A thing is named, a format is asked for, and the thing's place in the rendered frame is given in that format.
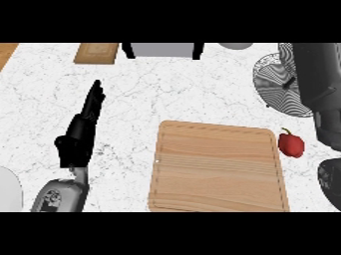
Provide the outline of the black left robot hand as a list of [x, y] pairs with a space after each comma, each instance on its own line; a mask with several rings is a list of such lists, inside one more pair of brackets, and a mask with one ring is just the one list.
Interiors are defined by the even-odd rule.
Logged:
[[88, 167], [94, 155], [97, 125], [107, 95], [102, 82], [95, 80], [83, 110], [74, 115], [67, 134], [57, 137], [61, 167]]

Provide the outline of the wooden cutting board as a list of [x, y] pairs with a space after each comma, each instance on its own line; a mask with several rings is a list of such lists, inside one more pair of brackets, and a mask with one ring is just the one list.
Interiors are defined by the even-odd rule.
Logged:
[[150, 209], [287, 212], [274, 132], [258, 127], [165, 121]]

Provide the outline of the grey round object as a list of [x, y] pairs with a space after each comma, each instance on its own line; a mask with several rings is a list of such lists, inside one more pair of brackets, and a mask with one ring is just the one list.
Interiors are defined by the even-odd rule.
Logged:
[[252, 47], [253, 43], [219, 43], [219, 45], [230, 50], [244, 50]]

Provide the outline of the red bell pepper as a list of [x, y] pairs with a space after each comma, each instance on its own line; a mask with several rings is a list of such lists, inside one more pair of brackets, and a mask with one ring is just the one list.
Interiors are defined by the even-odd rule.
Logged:
[[295, 135], [289, 128], [284, 128], [280, 135], [278, 148], [281, 152], [292, 157], [299, 158], [305, 152], [305, 141], [301, 136]]

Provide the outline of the grey appliance with black legs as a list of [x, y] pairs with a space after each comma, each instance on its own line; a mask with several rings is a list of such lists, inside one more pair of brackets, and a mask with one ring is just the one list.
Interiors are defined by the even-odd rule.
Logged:
[[125, 43], [129, 59], [136, 57], [179, 57], [200, 59], [204, 43]]

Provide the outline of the small tan wooden board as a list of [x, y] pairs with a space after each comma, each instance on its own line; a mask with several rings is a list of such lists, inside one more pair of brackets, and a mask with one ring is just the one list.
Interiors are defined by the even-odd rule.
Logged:
[[74, 63], [113, 65], [117, 60], [119, 43], [83, 43], [79, 48]]

